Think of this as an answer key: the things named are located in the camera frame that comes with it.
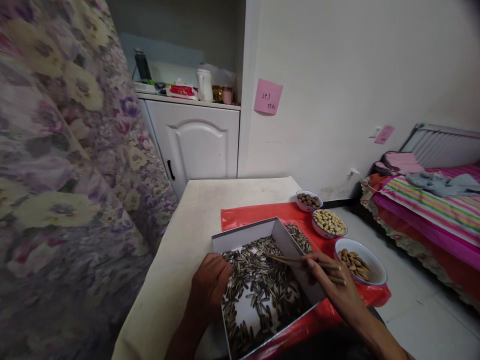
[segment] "plastic bag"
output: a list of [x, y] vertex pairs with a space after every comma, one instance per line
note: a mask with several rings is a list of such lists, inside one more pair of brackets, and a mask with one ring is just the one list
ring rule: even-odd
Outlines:
[[[336, 240], [319, 236], [312, 228], [311, 213], [301, 211], [295, 202], [222, 209], [220, 217], [222, 231], [278, 217], [283, 225], [292, 224], [299, 228], [310, 241], [314, 252], [321, 251], [332, 258], [334, 257]], [[356, 284], [356, 287], [368, 307], [383, 306], [392, 296], [387, 285], [366, 286]], [[342, 318], [326, 298], [312, 311], [306, 313], [248, 358], [272, 359], [286, 349], [311, 338], [321, 331], [337, 326], [341, 322]]]

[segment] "shelf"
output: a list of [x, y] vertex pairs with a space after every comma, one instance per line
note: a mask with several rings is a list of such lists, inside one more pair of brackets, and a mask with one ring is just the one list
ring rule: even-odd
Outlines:
[[240, 106], [235, 106], [235, 105], [187, 100], [187, 99], [182, 99], [178, 97], [161, 96], [161, 95], [149, 94], [144, 92], [137, 92], [136, 94], [139, 99], [143, 99], [143, 100], [155, 100], [155, 101], [161, 101], [166, 103], [186, 104], [186, 105], [202, 106], [206, 108], [217, 108], [217, 109], [227, 109], [227, 110], [237, 110], [237, 111], [240, 111], [240, 108], [241, 108]]

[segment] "floor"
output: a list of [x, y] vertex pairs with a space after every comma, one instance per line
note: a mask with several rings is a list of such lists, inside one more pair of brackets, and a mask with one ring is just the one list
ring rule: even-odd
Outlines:
[[480, 315], [392, 239], [346, 207], [332, 210], [348, 224], [348, 237], [385, 265], [392, 296], [377, 311], [400, 345], [416, 360], [480, 359]]

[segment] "table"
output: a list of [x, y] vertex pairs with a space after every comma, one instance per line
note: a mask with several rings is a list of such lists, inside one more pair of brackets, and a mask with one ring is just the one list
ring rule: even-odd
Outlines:
[[[182, 319], [191, 279], [211, 236], [222, 231], [220, 210], [295, 201], [301, 190], [289, 177], [270, 179], [191, 180], [160, 243], [113, 352], [113, 360], [163, 359]], [[223, 325], [210, 327], [196, 359], [228, 354]]]

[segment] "baseboard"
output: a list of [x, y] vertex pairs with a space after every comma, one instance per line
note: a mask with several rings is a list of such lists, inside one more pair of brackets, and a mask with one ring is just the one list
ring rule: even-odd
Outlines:
[[359, 197], [354, 197], [351, 199], [343, 199], [343, 200], [333, 200], [333, 201], [325, 201], [323, 203], [322, 209], [333, 209], [333, 208], [340, 208], [344, 206], [353, 206], [360, 201]]

